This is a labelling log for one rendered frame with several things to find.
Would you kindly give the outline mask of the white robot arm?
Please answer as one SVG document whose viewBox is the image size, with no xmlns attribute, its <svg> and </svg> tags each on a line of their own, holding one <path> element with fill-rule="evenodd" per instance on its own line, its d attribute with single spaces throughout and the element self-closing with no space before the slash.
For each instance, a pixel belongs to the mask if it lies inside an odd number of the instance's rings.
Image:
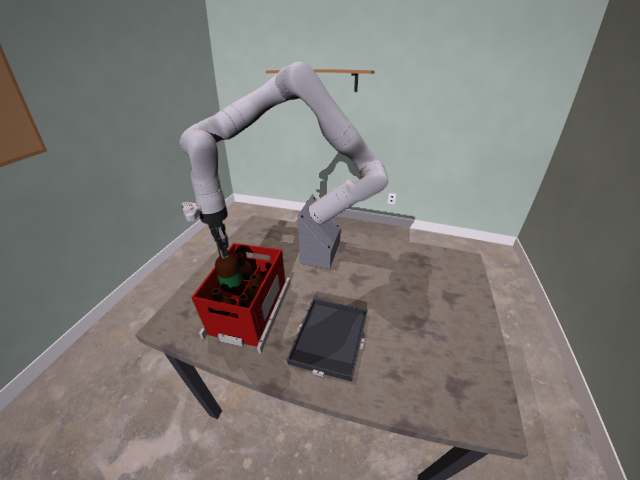
<svg viewBox="0 0 640 480">
<path fill-rule="evenodd" d="M 196 220 L 201 213 L 219 212 L 226 206 L 218 174 L 216 143 L 233 138 L 272 107 L 295 99 L 302 99 L 311 108 L 325 139 L 336 151 L 354 162 L 362 178 L 357 182 L 344 181 L 311 204 L 309 213 L 316 223 L 324 224 L 388 185 L 383 163 L 367 147 L 315 71 L 304 62 L 295 62 L 282 68 L 254 92 L 189 127 L 181 135 L 180 147 L 191 161 L 191 182 L 196 201 L 181 205 L 187 221 Z"/>
</svg>

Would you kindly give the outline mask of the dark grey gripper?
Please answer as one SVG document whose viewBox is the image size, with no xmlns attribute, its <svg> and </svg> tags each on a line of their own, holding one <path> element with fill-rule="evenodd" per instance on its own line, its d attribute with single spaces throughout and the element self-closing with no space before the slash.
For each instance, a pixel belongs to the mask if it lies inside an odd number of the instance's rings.
<svg viewBox="0 0 640 480">
<path fill-rule="evenodd" d="M 216 213 L 212 213 L 212 214 L 200 214 L 200 219 L 203 223 L 205 224 L 210 224 L 208 225 L 210 230 L 211 230 L 211 234 L 214 237 L 214 240 L 216 242 L 217 245 L 220 250 L 220 254 L 222 258 L 226 258 L 229 256 L 228 253 L 228 235 L 225 232 L 225 225 L 224 223 L 222 224 L 222 221 L 226 219 L 228 213 L 227 213 L 227 208 L 225 206 L 224 209 L 222 209 L 219 212 Z M 212 225 L 212 223 L 214 225 Z M 224 229 L 223 229 L 224 228 Z M 220 237 L 219 237 L 220 235 Z M 217 239 L 217 238 L 218 239 Z M 224 246 L 223 246 L 224 245 Z M 226 249 L 225 249 L 226 248 Z"/>
</svg>

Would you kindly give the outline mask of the brown glass bottle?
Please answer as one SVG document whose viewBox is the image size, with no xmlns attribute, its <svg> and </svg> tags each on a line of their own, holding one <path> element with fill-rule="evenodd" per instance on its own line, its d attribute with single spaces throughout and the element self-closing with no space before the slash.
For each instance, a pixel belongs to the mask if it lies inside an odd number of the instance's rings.
<svg viewBox="0 0 640 480">
<path fill-rule="evenodd" d="M 249 297 L 247 294 L 241 294 L 239 296 L 239 304 L 237 306 L 249 308 L 251 303 L 252 301 L 249 300 Z"/>
<path fill-rule="evenodd" d="M 257 274 L 253 274 L 253 275 L 250 276 L 250 284 L 246 289 L 246 294 L 248 295 L 249 299 L 251 301 L 253 301 L 257 291 L 259 290 L 259 288 L 260 288 L 260 286 L 262 284 L 262 282 L 260 282 L 260 279 L 259 279 Z"/>
<path fill-rule="evenodd" d="M 228 258 L 222 258 L 219 248 L 218 251 L 220 256 L 215 262 L 215 269 L 221 288 L 226 292 L 235 292 L 243 285 L 238 260 L 231 254 Z"/>
<path fill-rule="evenodd" d="M 245 258 L 242 253 L 237 254 L 236 258 L 239 262 L 243 280 L 249 281 L 250 275 L 254 274 L 252 265 L 248 261 L 245 261 Z"/>
<path fill-rule="evenodd" d="M 222 295 L 222 292 L 220 291 L 219 288 L 214 288 L 211 291 L 211 293 L 212 293 L 211 295 L 212 295 L 212 300 L 213 301 L 224 302 L 226 304 L 233 305 L 231 299 L 229 297 L 225 296 L 225 295 Z M 221 310 L 216 310 L 216 309 L 211 309 L 211 308 L 210 308 L 210 311 L 213 312 L 213 313 L 218 313 L 218 314 L 225 315 L 225 316 L 229 316 L 231 314 L 231 312 L 226 312 L 226 311 L 221 311 Z"/>
</svg>

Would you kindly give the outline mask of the red bottle crate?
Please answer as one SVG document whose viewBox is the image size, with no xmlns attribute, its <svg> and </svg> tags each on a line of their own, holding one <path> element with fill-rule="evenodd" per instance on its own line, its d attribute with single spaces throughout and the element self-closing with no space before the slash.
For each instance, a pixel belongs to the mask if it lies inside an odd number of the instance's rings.
<svg viewBox="0 0 640 480">
<path fill-rule="evenodd" d="M 270 255 L 271 261 L 249 258 L 246 252 Z M 250 281 L 243 280 L 243 285 L 239 290 L 226 292 L 221 288 L 215 267 L 191 298 L 207 335 L 218 337 L 220 333 L 237 337 L 241 338 L 244 344 L 257 347 L 285 284 L 284 264 L 272 254 L 249 246 L 230 247 L 228 253 L 235 257 L 242 253 L 245 261 L 252 265 L 254 274 L 257 274 L 260 281 L 263 282 L 250 307 L 237 306 L 239 304 L 238 296 L 246 294 Z M 231 299 L 233 305 L 212 301 L 211 291 L 214 288 L 219 288 L 222 295 Z M 209 308 L 231 312 L 231 314 L 225 316 L 212 313 Z M 238 318 L 235 317 L 235 314 L 238 315 Z"/>
</svg>

